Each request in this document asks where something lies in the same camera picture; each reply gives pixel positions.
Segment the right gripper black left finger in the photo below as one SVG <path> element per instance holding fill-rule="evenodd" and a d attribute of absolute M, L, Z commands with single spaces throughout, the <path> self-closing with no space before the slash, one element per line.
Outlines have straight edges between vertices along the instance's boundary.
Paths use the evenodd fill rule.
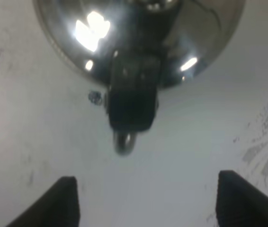
<path fill-rule="evenodd" d="M 9 227 L 78 227 L 80 205 L 74 176 L 61 177 Z"/>

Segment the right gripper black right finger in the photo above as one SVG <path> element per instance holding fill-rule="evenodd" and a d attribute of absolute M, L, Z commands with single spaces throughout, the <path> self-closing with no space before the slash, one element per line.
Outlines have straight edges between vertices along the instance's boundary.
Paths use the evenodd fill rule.
<path fill-rule="evenodd" d="M 220 227 L 268 227 L 268 196 L 236 172 L 223 170 L 215 212 Z"/>

